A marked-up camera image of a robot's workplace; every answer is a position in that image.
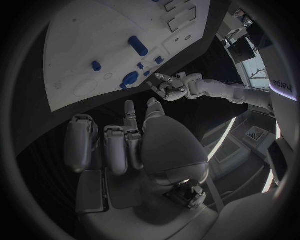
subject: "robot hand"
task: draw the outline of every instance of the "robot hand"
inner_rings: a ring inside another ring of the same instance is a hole
[[[172,102],[181,99],[188,94],[187,87],[184,86],[183,82],[180,79],[160,73],[155,73],[155,77],[165,82],[163,82],[159,86],[159,88],[153,86],[150,81],[148,81],[147,84],[164,100]]]

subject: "gray robot arm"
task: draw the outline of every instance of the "gray robot arm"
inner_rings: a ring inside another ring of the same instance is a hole
[[[273,113],[270,93],[262,90],[245,89],[243,85],[228,85],[213,79],[203,79],[199,73],[186,76],[185,72],[170,77],[156,73],[164,80],[159,88],[148,82],[150,88],[164,100],[172,102],[182,97],[197,99],[201,96],[227,99],[234,104],[251,104]]]

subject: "vent grille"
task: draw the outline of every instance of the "vent grille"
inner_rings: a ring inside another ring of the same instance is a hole
[[[264,134],[264,130],[257,127],[253,126],[247,133],[246,136],[250,137],[251,139],[258,141]]]

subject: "blue switch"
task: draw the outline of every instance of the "blue switch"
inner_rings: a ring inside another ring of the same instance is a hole
[[[156,62],[157,64],[161,64],[163,61],[164,61],[164,59],[162,59],[161,56],[159,56],[157,59],[155,59],[155,62]]]
[[[91,63],[91,65],[92,65],[92,69],[94,69],[95,72],[99,72],[101,70],[101,68],[102,68],[101,65],[100,65],[100,63],[97,62],[97,61],[93,61]]]
[[[139,63],[137,66],[138,66],[138,68],[139,68],[139,69],[142,69],[142,70],[144,70],[144,66],[143,66],[143,64]]]
[[[141,43],[137,36],[132,36],[131,38],[129,38],[128,43],[141,57],[144,57],[148,54],[148,49],[144,46],[144,44]]]
[[[138,80],[138,77],[139,77],[139,73],[137,71],[133,71],[129,73],[126,77],[124,77],[123,83],[120,85],[120,88],[126,90],[127,89],[126,85],[134,84]]]
[[[149,74],[150,74],[150,71],[146,71],[146,72],[144,73],[144,76],[147,77]]]

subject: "robotic arm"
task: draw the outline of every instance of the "robotic arm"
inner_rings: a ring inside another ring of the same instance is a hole
[[[203,79],[200,73],[186,75],[178,73],[176,77],[170,77],[155,73],[163,82],[159,88],[148,82],[150,88],[168,102],[176,101],[183,97],[197,99],[203,95],[212,98],[223,98],[234,104],[251,104],[267,109],[273,115],[273,107],[269,92],[254,89],[245,89],[239,84],[228,85],[213,79]]]

